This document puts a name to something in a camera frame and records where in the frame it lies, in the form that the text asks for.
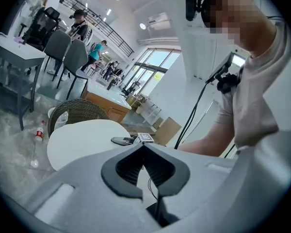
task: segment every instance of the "man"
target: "man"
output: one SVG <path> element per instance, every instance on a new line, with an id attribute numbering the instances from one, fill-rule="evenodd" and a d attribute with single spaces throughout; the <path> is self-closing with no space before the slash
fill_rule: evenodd
<path id="1" fill-rule="evenodd" d="M 74 41 L 76 39 L 79 39 L 81 41 L 85 40 L 86 32 L 88 29 L 87 21 L 85 19 L 86 14 L 83 10 L 76 10 L 73 14 L 74 18 L 74 24 L 71 26 L 71 30 L 66 32 L 69 36 L 71 36 L 71 41 Z M 60 64 L 60 61 L 55 61 L 54 69 L 48 70 L 49 74 L 54 75 L 56 72 L 56 69 L 59 68 L 58 65 Z M 62 81 L 67 80 L 68 70 L 66 69 L 63 76 Z"/>
<path id="2" fill-rule="evenodd" d="M 88 62 L 82 66 L 81 71 L 85 71 L 86 68 L 95 63 L 98 59 L 102 58 L 101 52 L 103 50 L 103 47 L 107 45 L 107 41 L 103 40 L 101 43 L 97 44 L 94 49 L 90 52 L 88 56 Z"/>
<path id="3" fill-rule="evenodd" d="M 247 50 L 241 82 L 222 96 L 219 115 L 201 140 L 179 150 L 219 156 L 235 137 L 235 146 L 254 146 L 264 136 L 278 131 L 264 92 L 291 58 L 291 33 L 284 22 L 275 25 L 253 0 L 211 0 L 205 4 L 206 26 L 226 33 Z"/>
<path id="4" fill-rule="evenodd" d="M 112 74 L 112 72 L 115 70 L 115 65 L 118 64 L 118 62 L 112 62 L 109 64 L 108 69 L 106 71 L 106 73 L 103 75 L 103 79 L 105 79 L 106 81 L 108 81 L 108 77 Z"/>

